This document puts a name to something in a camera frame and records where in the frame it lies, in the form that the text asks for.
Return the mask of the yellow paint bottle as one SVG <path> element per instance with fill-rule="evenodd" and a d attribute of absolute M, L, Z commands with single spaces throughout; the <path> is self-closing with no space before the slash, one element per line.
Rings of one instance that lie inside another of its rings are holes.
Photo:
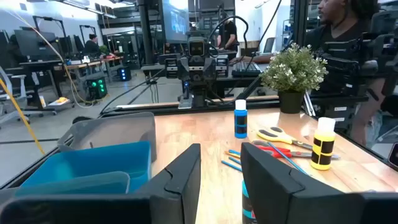
<path fill-rule="evenodd" d="M 335 142 L 335 123 L 332 118 L 321 117 L 313 136 L 311 166 L 317 170 L 330 168 Z"/>

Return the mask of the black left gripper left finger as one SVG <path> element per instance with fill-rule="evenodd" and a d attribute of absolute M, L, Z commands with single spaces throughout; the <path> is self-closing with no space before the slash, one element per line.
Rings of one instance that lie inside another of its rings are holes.
<path fill-rule="evenodd" d="M 189 146 L 136 191 L 144 204 L 137 224 L 195 224 L 201 186 L 201 146 Z"/>

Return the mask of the yellow-handled scissors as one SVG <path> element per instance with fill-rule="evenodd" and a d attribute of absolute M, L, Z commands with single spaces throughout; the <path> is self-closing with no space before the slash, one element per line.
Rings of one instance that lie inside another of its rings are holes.
<path fill-rule="evenodd" d="M 281 129 L 277 126 L 272 126 L 272 127 L 265 128 L 265 129 L 259 129 L 257 131 L 257 135 L 260 138 L 265 139 L 267 141 L 283 142 L 286 144 L 291 144 L 291 145 L 295 145 L 298 147 L 302 147 L 307 150 L 313 149 L 312 145 L 296 140 L 294 137 L 288 135 L 283 129 Z"/>

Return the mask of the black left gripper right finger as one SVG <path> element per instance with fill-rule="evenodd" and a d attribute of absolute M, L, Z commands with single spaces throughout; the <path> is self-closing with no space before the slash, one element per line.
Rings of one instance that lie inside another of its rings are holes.
<path fill-rule="evenodd" d="M 243 177 L 258 224 L 362 224 L 359 194 L 346 194 L 251 143 L 241 145 Z"/>

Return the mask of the large display screen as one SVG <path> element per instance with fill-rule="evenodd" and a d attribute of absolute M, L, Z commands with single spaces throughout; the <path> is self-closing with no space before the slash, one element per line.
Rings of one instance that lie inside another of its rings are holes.
<path fill-rule="evenodd" d="M 170 44 L 187 41 L 189 28 L 188 0 L 160 0 L 164 40 Z"/>

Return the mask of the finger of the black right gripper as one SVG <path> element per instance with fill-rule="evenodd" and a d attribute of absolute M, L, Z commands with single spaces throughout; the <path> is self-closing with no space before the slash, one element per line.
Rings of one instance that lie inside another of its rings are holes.
<path fill-rule="evenodd" d="M 190 67 L 186 57 L 181 57 L 178 61 L 178 78 L 184 82 L 190 80 Z"/>
<path fill-rule="evenodd" d="M 216 59 L 212 57 L 205 58 L 205 80 L 216 79 Z"/>

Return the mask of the black computer, blue lights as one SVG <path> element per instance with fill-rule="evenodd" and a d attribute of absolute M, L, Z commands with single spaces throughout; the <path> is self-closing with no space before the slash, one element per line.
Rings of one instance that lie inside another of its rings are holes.
<path fill-rule="evenodd" d="M 127 82 L 131 80 L 131 70 L 129 67 L 120 67 L 117 70 L 118 77 L 121 82 Z"/>

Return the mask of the blue paint bottle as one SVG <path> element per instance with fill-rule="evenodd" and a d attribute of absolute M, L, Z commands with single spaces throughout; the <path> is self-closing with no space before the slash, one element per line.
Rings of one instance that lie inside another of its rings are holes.
<path fill-rule="evenodd" d="M 234 136 L 239 139 L 247 137 L 248 110 L 246 100 L 236 100 L 234 110 Z"/>

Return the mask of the black keyboard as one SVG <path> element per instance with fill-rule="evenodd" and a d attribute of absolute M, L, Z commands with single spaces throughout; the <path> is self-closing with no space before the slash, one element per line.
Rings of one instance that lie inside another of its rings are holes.
<path fill-rule="evenodd" d="M 244 78 L 244 77 L 256 77 L 262 70 L 259 66 L 254 62 L 236 62 L 233 65 L 233 69 L 231 75 L 236 78 Z"/>

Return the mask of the teal paint bottle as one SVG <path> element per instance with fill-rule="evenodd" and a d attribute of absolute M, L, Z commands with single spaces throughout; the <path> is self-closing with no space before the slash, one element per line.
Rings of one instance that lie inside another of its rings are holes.
<path fill-rule="evenodd" d="M 245 182 L 242 181 L 242 223 L 257 224 Z"/>

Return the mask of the potted plant, black pot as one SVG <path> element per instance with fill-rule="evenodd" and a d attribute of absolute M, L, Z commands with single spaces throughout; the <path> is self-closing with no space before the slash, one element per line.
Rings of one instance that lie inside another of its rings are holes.
<path fill-rule="evenodd" d="M 316 56 L 311 45 L 293 43 L 271 57 L 268 67 L 260 74 L 261 84 L 277 91 L 281 112 L 297 114 L 305 92 L 320 88 L 328 74 L 327 65 L 328 61 Z"/>

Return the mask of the white office chair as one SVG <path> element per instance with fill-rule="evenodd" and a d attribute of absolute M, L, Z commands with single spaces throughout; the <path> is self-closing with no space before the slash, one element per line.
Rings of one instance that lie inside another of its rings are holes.
<path fill-rule="evenodd" d="M 25 88 L 25 75 L 9 75 L 0 66 L 0 87 L 4 93 L 0 93 L 0 124 L 12 120 L 26 120 L 30 123 L 24 108 L 27 106 L 27 92 Z M 19 79 L 19 93 L 14 93 L 12 79 Z"/>

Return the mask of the red-handled scissors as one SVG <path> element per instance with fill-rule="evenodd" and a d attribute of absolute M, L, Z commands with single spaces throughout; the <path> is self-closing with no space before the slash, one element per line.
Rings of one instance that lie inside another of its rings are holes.
<path fill-rule="evenodd" d="M 251 144 L 255 145 L 259 149 L 269 153 L 275 158 L 282 158 L 281 152 L 291 158 L 291 157 L 302 157 L 302 158 L 311 158 L 311 152 L 299 152 L 299 151 L 291 151 L 290 149 L 285 149 L 282 147 L 272 147 L 268 142 L 255 140 Z"/>

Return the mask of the person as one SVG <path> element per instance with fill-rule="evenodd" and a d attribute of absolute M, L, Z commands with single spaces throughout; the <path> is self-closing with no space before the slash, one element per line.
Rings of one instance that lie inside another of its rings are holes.
<path fill-rule="evenodd" d="M 318 5 L 321 26 L 307 33 L 305 43 L 315 55 L 321 55 L 326 42 L 346 42 L 357 39 L 369 30 L 370 21 L 379 12 L 378 0 L 322 0 Z M 367 102 L 362 103 L 354 117 L 351 138 L 371 148 L 381 128 L 381 104 L 385 99 L 382 89 L 385 78 L 368 82 Z"/>
<path fill-rule="evenodd" d="M 93 57 L 99 57 L 101 55 L 98 39 L 95 34 L 89 35 L 89 40 L 87 40 L 85 43 L 84 52 Z"/>
<path fill-rule="evenodd" d="M 237 28 L 233 21 L 227 20 L 220 28 L 217 38 L 217 46 L 220 49 L 237 51 Z"/>

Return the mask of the blue plastic bin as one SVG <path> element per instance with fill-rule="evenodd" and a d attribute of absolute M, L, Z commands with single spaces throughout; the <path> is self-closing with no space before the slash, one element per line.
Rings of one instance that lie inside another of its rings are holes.
<path fill-rule="evenodd" d="M 33 187 L 120 172 L 129 177 L 128 192 L 133 192 L 150 180 L 151 159 L 151 145 L 148 141 L 59 152 L 50 156 L 21 185 Z"/>

